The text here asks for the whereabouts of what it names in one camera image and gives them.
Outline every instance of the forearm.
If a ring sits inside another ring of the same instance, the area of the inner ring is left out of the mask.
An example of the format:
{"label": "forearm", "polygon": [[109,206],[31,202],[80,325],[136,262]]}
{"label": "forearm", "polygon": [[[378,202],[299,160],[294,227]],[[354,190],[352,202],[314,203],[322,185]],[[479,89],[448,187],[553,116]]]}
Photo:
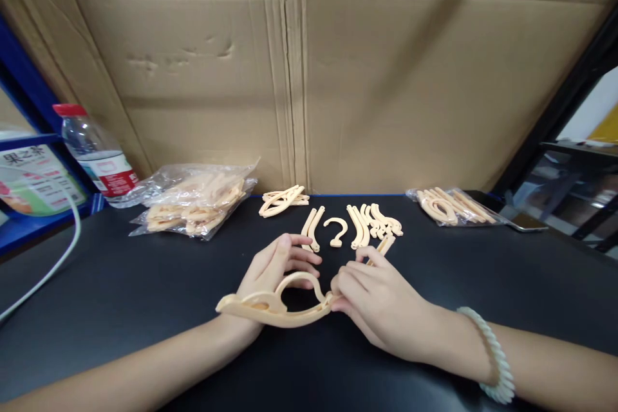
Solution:
{"label": "forearm", "polygon": [[154,346],[33,391],[0,410],[155,410],[238,356],[258,333],[238,329],[238,324],[246,323],[219,316]]}
{"label": "forearm", "polygon": [[[445,335],[428,363],[495,384],[497,368],[476,325],[465,315],[441,311]],[[618,410],[617,357],[535,333],[489,326],[507,356],[517,396],[553,410]]]}

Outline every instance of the cable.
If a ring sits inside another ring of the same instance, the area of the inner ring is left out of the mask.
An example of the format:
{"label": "cable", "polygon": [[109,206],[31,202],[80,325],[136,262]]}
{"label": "cable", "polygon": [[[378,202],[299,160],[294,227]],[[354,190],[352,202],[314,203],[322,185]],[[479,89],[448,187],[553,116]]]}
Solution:
{"label": "cable", "polygon": [[62,265],[62,263],[66,261],[66,258],[69,257],[69,255],[71,254],[71,251],[73,251],[73,248],[75,248],[75,245],[77,244],[77,240],[79,240],[79,236],[82,233],[82,222],[79,218],[79,211],[77,210],[77,206],[75,202],[73,201],[73,198],[71,198],[70,194],[66,193],[66,190],[56,180],[52,178],[46,178],[44,177],[42,173],[38,173],[36,171],[29,171],[28,169],[22,169],[20,167],[0,166],[0,169],[10,169],[12,171],[20,171],[20,172],[24,172],[28,174],[34,174],[37,177],[41,177],[44,180],[51,182],[52,185],[55,184],[56,188],[58,188],[60,191],[65,192],[65,198],[69,201],[69,205],[71,206],[71,210],[73,211],[73,218],[75,219],[75,233],[73,235],[73,239],[71,240],[71,243],[69,244],[68,248],[66,249],[62,257],[58,259],[58,262],[56,262],[56,264],[41,279],[41,281],[39,281],[35,286],[33,286],[32,289],[28,293],[24,294],[11,307],[9,307],[9,309],[5,310],[2,314],[0,314],[0,322],[1,322],[4,319],[6,319],[9,316],[9,314],[11,314],[15,309],[21,306],[24,303],[24,301],[26,301],[30,296],[36,293],[36,291],[40,287],[42,287],[45,284],[45,282],[47,282],[47,280],[49,280],[52,277],[52,275],[54,275],[54,273],[56,272],[56,270],[58,270],[58,268]]}

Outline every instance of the plastic bag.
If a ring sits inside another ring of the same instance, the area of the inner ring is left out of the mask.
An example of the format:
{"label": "plastic bag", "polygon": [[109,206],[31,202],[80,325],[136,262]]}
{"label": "plastic bag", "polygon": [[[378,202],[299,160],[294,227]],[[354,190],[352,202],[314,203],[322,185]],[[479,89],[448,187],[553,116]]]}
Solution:
{"label": "plastic bag", "polygon": [[210,240],[258,183],[247,176],[256,165],[172,164],[163,166],[129,192],[149,207],[131,223],[129,236],[177,232]]}
{"label": "plastic bag", "polygon": [[420,204],[441,227],[486,227],[503,225],[504,219],[474,201],[460,189],[410,189],[406,196]]}

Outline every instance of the bracelet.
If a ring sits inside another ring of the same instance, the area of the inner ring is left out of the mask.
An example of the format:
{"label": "bracelet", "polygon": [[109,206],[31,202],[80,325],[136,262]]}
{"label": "bracelet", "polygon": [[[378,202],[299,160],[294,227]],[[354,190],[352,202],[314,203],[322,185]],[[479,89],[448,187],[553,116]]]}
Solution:
{"label": "bracelet", "polygon": [[498,342],[494,332],[489,328],[487,322],[483,320],[483,317],[478,315],[476,311],[469,307],[461,307],[457,309],[457,312],[468,316],[479,327],[485,340],[489,344],[491,354],[494,357],[494,361],[498,365],[498,384],[490,386],[484,383],[479,383],[483,392],[491,397],[494,401],[500,404],[509,404],[515,397],[515,385],[513,384],[513,375],[510,372],[510,366],[507,362],[507,357],[502,350],[502,346]]}

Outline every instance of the black table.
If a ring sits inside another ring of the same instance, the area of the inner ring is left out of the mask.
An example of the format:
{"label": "black table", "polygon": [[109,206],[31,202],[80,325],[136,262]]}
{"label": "black table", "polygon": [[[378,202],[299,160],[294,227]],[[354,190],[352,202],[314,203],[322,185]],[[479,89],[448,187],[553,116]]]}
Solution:
{"label": "black table", "polygon": [[[507,227],[437,227],[404,196],[314,196],[324,219],[349,219],[346,205],[377,202],[403,224],[388,259],[429,301],[470,306],[487,320],[618,355],[618,267],[549,232]],[[84,221],[61,271],[0,327],[0,401],[112,361],[215,317],[252,256],[282,232],[299,232],[308,207],[258,216],[243,203],[209,243],[177,234],[128,237],[141,211],[108,208]],[[325,292],[353,258],[318,227]],[[60,256],[72,230],[0,266],[0,308],[34,285]],[[315,304],[290,289],[291,310]],[[171,402],[167,410],[405,411],[501,410],[478,385],[372,347],[343,314],[294,330],[266,327],[230,366]],[[516,400],[504,410],[534,409]]]}

